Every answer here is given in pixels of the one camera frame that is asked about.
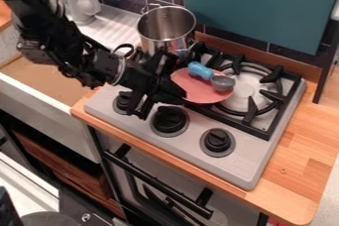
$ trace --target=oven handle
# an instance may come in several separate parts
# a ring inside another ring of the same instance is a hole
[[[212,190],[208,188],[204,188],[199,194],[198,198],[194,201],[190,199],[189,197],[187,197],[186,195],[184,195],[183,193],[178,192],[177,190],[173,189],[169,185],[158,180],[156,177],[153,177],[150,174],[144,172],[143,170],[135,167],[133,164],[126,162],[124,160],[124,157],[130,151],[130,149],[131,149],[130,146],[123,144],[116,151],[116,153],[112,154],[109,151],[105,151],[103,156],[104,156],[104,159],[110,161],[111,163],[117,165],[121,169],[136,176],[137,178],[141,179],[142,181],[149,184],[153,188],[161,191],[168,197],[172,198],[173,200],[181,203],[182,205],[186,206],[190,210],[199,214],[203,218],[209,220],[212,217],[213,211],[205,207],[205,205],[208,203],[210,197],[213,194]]]

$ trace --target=metal pot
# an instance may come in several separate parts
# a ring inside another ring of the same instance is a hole
[[[146,12],[150,6],[157,6]],[[149,4],[142,10],[138,22],[143,52],[148,57],[163,48],[165,51],[184,59],[194,44],[196,19],[192,12],[177,6]]]

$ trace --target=oven door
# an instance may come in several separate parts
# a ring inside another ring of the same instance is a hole
[[[108,166],[123,198],[120,201],[133,205],[156,225],[257,224],[257,210],[117,139],[95,133],[104,162],[110,162]]]
[[[212,210],[205,207],[213,194],[211,190],[203,189],[194,201],[131,164],[127,157],[121,155],[122,151],[129,149],[123,145],[116,153],[104,153],[105,159],[112,163],[111,168],[125,202],[152,218],[156,225],[207,225],[206,221],[213,214]]]

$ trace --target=toy stove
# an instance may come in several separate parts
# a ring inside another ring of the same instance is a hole
[[[85,111],[247,190],[255,188],[306,87],[300,75],[244,56],[196,47],[189,57],[236,79],[210,105],[158,104],[146,121],[127,116],[130,92],[106,85]]]

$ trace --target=faucet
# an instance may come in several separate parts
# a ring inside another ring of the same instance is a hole
[[[88,25],[101,11],[98,0],[67,0],[72,20],[78,25]]]

